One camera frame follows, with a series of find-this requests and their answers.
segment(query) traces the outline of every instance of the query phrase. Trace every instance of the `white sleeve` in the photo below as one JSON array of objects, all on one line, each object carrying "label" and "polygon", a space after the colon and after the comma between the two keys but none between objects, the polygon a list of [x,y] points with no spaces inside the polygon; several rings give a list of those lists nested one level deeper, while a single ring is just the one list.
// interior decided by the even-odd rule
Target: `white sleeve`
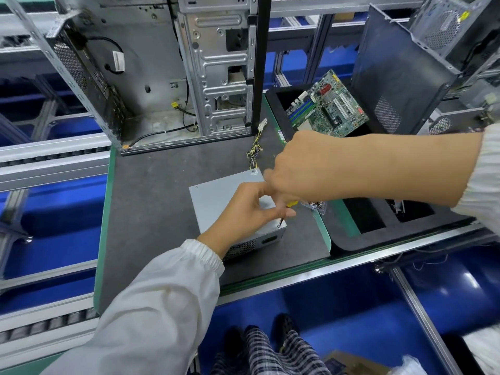
[{"label": "white sleeve", "polygon": [[500,123],[484,130],[478,160],[455,213],[476,217],[500,235]]},{"label": "white sleeve", "polygon": [[221,259],[194,239],[154,258],[109,305],[93,338],[42,374],[185,375],[219,296]]}]

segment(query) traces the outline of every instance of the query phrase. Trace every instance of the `workbench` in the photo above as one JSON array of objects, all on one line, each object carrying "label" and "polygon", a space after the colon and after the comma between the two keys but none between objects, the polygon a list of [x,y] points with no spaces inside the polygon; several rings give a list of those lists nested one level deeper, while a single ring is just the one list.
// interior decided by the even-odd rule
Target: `workbench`
[{"label": "workbench", "polygon": [[[260,143],[261,169],[283,150],[279,126],[263,98],[268,125]],[[188,187],[248,169],[253,137],[121,157],[111,153],[94,303],[102,313],[157,255],[199,235]],[[296,207],[280,242],[226,263],[219,304],[361,265],[483,228],[480,224],[412,237],[360,252],[332,249],[320,215]]]}]

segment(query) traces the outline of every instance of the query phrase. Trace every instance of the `dark gray work surface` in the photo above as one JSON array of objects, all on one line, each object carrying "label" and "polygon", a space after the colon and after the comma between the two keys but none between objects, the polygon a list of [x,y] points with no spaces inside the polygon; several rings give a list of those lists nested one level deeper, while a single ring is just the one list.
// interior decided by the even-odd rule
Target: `dark gray work surface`
[{"label": "dark gray work surface", "polygon": [[[157,255],[199,235],[188,187],[248,169],[253,138],[116,156],[99,312]],[[272,123],[263,131],[261,169],[283,149]],[[329,255],[307,208],[296,207],[283,239],[226,264],[221,285],[303,265]]]}]

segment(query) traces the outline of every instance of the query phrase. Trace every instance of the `screwdriver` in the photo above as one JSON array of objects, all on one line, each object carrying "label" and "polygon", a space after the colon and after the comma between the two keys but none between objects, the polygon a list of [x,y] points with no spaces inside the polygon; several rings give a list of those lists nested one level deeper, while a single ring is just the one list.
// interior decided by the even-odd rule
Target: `screwdriver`
[{"label": "screwdriver", "polygon": [[[293,207],[294,205],[297,205],[297,204],[298,204],[298,201],[290,201],[290,202],[286,205],[286,207],[287,207],[287,208],[291,208],[291,207]],[[284,217],[283,217],[281,220],[279,220],[278,227],[281,227],[281,224],[283,223],[283,221],[284,221]]]}]

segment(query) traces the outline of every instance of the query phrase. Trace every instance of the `plaid pants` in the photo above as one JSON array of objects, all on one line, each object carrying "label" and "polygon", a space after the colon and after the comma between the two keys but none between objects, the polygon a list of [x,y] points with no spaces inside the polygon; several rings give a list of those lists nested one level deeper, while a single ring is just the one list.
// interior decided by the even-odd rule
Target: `plaid pants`
[{"label": "plaid pants", "polygon": [[294,330],[275,353],[257,327],[245,330],[247,350],[235,359],[218,353],[210,375],[331,375],[317,353]]}]

